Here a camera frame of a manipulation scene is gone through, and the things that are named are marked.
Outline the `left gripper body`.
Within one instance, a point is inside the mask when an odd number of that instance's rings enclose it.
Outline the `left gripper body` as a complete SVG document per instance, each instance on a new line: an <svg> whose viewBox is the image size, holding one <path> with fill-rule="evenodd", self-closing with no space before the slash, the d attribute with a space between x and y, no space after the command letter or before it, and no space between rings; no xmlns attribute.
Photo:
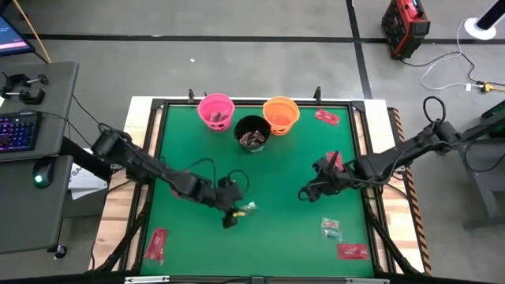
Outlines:
<svg viewBox="0 0 505 284"><path fill-rule="evenodd" d="M225 176L218 180L215 188L215 207L226 213L238 211L236 202L242 200L243 192L237 182Z"/></svg>

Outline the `black halloween bucket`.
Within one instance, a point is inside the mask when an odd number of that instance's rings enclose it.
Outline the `black halloween bucket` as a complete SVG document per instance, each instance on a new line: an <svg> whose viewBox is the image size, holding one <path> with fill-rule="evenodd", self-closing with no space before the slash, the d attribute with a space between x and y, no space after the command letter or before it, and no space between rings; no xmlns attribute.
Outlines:
<svg viewBox="0 0 505 284"><path fill-rule="evenodd" d="M255 147L247 147L239 143L241 136L247 132L260 131L264 137L265 141ZM234 127L234 138L239 143L241 148L248 153L256 153L262 151L267 143L267 140L271 134L270 124L262 117L257 115L248 115L243 117Z"/></svg>

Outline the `orange halloween bucket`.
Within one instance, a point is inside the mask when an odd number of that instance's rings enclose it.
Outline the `orange halloween bucket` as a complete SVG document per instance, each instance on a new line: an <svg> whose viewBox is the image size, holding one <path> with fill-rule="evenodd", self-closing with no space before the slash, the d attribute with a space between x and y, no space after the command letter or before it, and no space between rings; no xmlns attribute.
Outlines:
<svg viewBox="0 0 505 284"><path fill-rule="evenodd" d="M291 98L277 96L264 103L263 116L271 126L271 133L283 136L299 120L300 110Z"/></svg>

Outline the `green table mat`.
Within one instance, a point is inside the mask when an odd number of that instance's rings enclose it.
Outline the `green table mat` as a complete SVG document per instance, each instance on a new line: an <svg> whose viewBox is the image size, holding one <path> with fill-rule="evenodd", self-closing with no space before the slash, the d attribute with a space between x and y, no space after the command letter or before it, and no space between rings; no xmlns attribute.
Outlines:
<svg viewBox="0 0 505 284"><path fill-rule="evenodd" d="M314 118L304 107L285 136L272 136L264 149L250 154L231 131L208 129L191 106L167 111L160 155L174 169L206 178L230 175L245 190L245 204L257 209L235 226L222 225L222 213L176 197L157 181L149 230L165 228L164 261L143 260L143 275L370 277L371 260L341 260L337 244L323 237L322 218L339 221L344 244L368 244L361 194L347 189L314 203L298 191L315 177L313 163L329 151L354 158L348 111L335 108L338 126Z"/></svg>

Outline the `black rig strut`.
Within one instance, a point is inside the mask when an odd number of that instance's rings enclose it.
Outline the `black rig strut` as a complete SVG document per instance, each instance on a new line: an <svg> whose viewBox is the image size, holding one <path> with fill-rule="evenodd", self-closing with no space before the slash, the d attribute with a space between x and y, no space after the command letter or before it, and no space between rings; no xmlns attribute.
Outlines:
<svg viewBox="0 0 505 284"><path fill-rule="evenodd" d="M373 213L373 210L369 204L365 205L365 216L366 216L368 222L372 225L372 227L375 229L375 231L380 236L386 250L388 250L390 252L391 256L396 261L396 263L400 266L402 271L406 275L420 275L421 273L409 263L407 258L404 257L404 255L401 253L401 251L395 245L393 240L390 238L388 232L381 226L379 219Z"/></svg>
<svg viewBox="0 0 505 284"><path fill-rule="evenodd" d="M131 244L131 241L137 231L147 222L148 213L150 212L151 201L147 200L140 211L140 214L136 217L135 221L130 228L125 232L124 237L118 243L114 251L106 258L106 260L98 267L93 267L92 271L106 272L112 271L112 268L123 256L127 247Z"/></svg>

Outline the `black yellow hazard strip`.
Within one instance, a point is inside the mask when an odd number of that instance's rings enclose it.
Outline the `black yellow hazard strip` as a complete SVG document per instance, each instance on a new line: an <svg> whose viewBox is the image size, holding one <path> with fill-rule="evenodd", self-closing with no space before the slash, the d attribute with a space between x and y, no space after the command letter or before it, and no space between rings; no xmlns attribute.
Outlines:
<svg viewBox="0 0 505 284"><path fill-rule="evenodd" d="M424 275L433 276L434 273L429 259L428 242L423 228L417 190L414 185L410 166L406 166L404 170L399 170L399 177L401 178L400 184L406 190L406 195L408 196L410 221L407 223L411 225L410 233L413 233L413 240L410 241L412 248L407 248L407 241L403 241L401 251L413 267Z"/></svg>

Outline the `white paper sheet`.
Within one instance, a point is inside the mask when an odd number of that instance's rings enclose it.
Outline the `white paper sheet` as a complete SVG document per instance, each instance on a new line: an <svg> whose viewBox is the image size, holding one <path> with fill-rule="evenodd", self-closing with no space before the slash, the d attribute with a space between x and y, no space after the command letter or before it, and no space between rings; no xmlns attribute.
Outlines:
<svg viewBox="0 0 505 284"><path fill-rule="evenodd" d="M70 171L68 191L72 200L106 189L108 183L92 172L74 163Z"/></svg>

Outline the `red black power station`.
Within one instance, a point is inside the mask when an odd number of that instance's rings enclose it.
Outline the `red black power station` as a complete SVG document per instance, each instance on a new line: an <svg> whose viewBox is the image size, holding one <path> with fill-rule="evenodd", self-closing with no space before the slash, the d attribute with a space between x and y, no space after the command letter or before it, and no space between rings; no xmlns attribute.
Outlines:
<svg viewBox="0 0 505 284"><path fill-rule="evenodd" d="M430 24L421 0L391 0L381 21L391 58L410 58L429 33Z"/></svg>

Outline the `grey side table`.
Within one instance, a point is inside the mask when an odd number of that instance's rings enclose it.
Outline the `grey side table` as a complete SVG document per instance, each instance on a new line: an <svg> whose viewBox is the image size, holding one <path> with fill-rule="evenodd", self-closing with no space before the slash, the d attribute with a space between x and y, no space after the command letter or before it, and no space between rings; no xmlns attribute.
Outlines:
<svg viewBox="0 0 505 284"><path fill-rule="evenodd" d="M477 125L459 133L457 150L484 216L465 222L467 230L505 225L505 100L486 110Z"/></svg>

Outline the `black computer mouse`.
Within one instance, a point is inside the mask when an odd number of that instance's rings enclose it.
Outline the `black computer mouse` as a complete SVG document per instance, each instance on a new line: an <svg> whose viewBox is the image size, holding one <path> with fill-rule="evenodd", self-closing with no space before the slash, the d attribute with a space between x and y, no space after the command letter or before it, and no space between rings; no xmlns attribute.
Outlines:
<svg viewBox="0 0 505 284"><path fill-rule="evenodd" d="M38 159L32 170L33 184L38 189L45 189L54 180L55 158L44 157Z"/></svg>

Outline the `tower fan white base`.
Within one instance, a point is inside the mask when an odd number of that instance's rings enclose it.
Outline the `tower fan white base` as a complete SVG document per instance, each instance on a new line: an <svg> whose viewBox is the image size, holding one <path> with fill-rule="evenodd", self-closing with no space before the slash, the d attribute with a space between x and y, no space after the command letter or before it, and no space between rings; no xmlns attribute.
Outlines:
<svg viewBox="0 0 505 284"><path fill-rule="evenodd" d="M497 0L481 17L464 21L466 32L473 38L490 40L496 36L496 25L505 18L505 0Z"/></svg>

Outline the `grey desk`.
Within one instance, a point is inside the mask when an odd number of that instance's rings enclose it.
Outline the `grey desk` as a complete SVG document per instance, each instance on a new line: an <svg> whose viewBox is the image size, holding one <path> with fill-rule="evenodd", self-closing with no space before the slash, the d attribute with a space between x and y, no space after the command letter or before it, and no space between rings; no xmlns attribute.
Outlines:
<svg viewBox="0 0 505 284"><path fill-rule="evenodd" d="M34 110L42 113L35 149L0 154L0 254L48 249L58 243L62 208L68 190L71 155L62 154L66 120L79 65L76 62L17 65L4 69L8 75L44 74L49 84L35 84L46 93L41 104L27 106L7 99L0 114ZM36 162L49 157L54 180L44 188L34 186Z"/></svg>

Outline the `backlit black keyboard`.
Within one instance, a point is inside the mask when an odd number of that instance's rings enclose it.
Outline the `backlit black keyboard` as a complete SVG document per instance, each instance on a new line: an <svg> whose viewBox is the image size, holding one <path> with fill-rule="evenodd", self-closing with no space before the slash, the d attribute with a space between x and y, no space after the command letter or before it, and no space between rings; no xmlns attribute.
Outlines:
<svg viewBox="0 0 505 284"><path fill-rule="evenodd" d="M0 114L0 153L34 150L40 120L32 110Z"/></svg>

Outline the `black C-clamp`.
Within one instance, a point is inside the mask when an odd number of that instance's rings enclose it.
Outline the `black C-clamp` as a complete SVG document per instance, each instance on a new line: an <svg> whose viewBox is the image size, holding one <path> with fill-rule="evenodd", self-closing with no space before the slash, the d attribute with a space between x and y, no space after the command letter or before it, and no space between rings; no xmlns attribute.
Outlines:
<svg viewBox="0 0 505 284"><path fill-rule="evenodd" d="M49 84L49 80L44 74L38 75L36 79L31 79L23 73L14 74L11 76L7 76L5 73L3 73L3 75L6 78L5 88L9 92L11 92L16 86L31 87L34 83L41 83L44 85Z"/></svg>
<svg viewBox="0 0 505 284"><path fill-rule="evenodd" d="M3 99L11 99L13 96L17 96L18 99L26 105L39 105L44 101L46 92L42 89L38 90L36 95L32 95L30 92L25 90L20 90L18 92L9 91L7 88L0 89L0 97Z"/></svg>

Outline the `computer monitor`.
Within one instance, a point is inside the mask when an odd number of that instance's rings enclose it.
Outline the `computer monitor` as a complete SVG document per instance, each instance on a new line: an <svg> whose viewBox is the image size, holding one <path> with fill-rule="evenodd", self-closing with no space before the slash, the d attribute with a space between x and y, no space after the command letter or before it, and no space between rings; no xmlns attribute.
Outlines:
<svg viewBox="0 0 505 284"><path fill-rule="evenodd" d="M0 57L33 53L36 49L0 15Z"/></svg>

